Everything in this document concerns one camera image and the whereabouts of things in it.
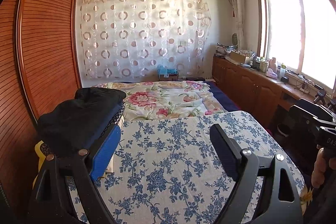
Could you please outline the person's right hand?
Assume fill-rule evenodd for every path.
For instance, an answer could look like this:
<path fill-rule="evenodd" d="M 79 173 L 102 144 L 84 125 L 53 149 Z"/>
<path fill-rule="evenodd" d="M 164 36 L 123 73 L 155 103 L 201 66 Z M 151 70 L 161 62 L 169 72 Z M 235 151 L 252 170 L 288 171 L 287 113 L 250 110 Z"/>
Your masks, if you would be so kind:
<path fill-rule="evenodd" d="M 311 175 L 311 184 L 314 188 L 319 188 L 325 181 L 325 172 L 327 167 L 331 169 L 336 169 L 336 158 L 331 158 L 330 160 L 326 160 L 324 158 L 324 148 L 320 145 L 317 145 L 319 149 L 316 161 L 314 163 L 314 170 Z"/>

